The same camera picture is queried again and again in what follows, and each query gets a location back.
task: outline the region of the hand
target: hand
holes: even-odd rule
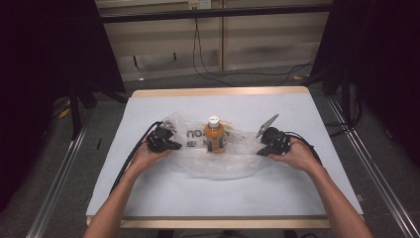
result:
[[[268,157],[277,162],[285,162],[294,169],[304,171],[307,174],[314,173],[317,169],[322,168],[306,145],[296,138],[290,138],[290,151],[285,155],[270,154]]]
[[[145,140],[133,156],[129,169],[134,170],[139,175],[150,169],[157,160],[169,155],[170,152],[171,150],[166,150],[161,153],[152,152]]]

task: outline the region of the bottle cap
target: bottle cap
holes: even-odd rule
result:
[[[220,124],[219,117],[217,117],[217,116],[211,116],[209,118],[209,126],[211,128],[218,128],[219,127],[219,124]]]

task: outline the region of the plastic bag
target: plastic bag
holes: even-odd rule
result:
[[[221,120],[225,126],[226,151],[223,154],[207,152],[204,127],[206,122],[189,120],[181,112],[175,112],[169,120],[176,128],[172,140],[182,148],[172,152],[174,169],[196,178],[240,179],[251,176],[262,165],[266,157],[257,156],[263,146],[256,133],[243,132]]]

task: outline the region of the table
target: table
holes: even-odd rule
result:
[[[106,199],[127,158],[121,155],[128,155],[141,137],[133,131],[144,133],[153,122],[161,120],[174,108],[198,110],[200,113],[194,119],[204,121],[209,114],[203,110],[210,114],[217,112],[221,118],[232,119],[239,128],[255,131],[279,110],[280,116],[272,126],[296,132],[314,145],[332,179],[357,212],[363,214],[306,87],[160,89],[139,90],[130,99],[86,212],[88,223]],[[140,119],[137,121],[139,115],[136,113],[142,115],[142,123]],[[244,115],[249,115],[249,120],[237,120],[244,119]],[[121,227],[329,227],[310,179],[286,165],[275,163],[248,178],[220,181],[173,172],[167,165],[169,163],[170,158],[167,158],[139,177]]]

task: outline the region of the gray floor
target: gray floor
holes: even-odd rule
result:
[[[251,71],[285,72],[289,67],[254,68]],[[297,74],[307,74],[308,69]],[[283,76],[230,75],[217,77],[236,86],[268,86],[279,84]],[[299,80],[290,79],[284,85],[294,85]],[[127,93],[136,89],[185,88],[226,86],[217,81],[204,79],[197,74],[156,78],[126,82]],[[327,99],[322,94],[321,85],[310,86],[311,94],[324,122],[337,121]],[[44,237],[80,237],[85,228],[84,213],[93,191],[108,149],[121,121],[125,105],[96,95],[99,103],[93,109],[93,118],[88,124],[83,143],[65,181],[59,201],[45,230]],[[327,128],[333,133],[339,128]],[[364,107],[362,120],[356,127],[367,145],[374,161],[388,180],[402,204],[409,211],[413,221],[420,224],[420,169],[415,167],[397,140],[389,140],[387,129]],[[9,206],[0,214],[0,237],[24,237],[47,195],[53,178],[70,144],[71,121],[53,119],[44,149],[37,164],[25,184],[15,193]],[[368,173],[349,142],[346,134],[332,138],[333,144],[346,170],[356,194],[362,194],[361,206],[365,220],[375,237],[403,237],[393,215],[372,183]],[[248,231],[253,237],[281,237],[281,231]],[[319,237],[332,237],[328,229],[298,230],[299,236],[313,232]],[[156,237],[156,230],[124,229],[120,237]]]

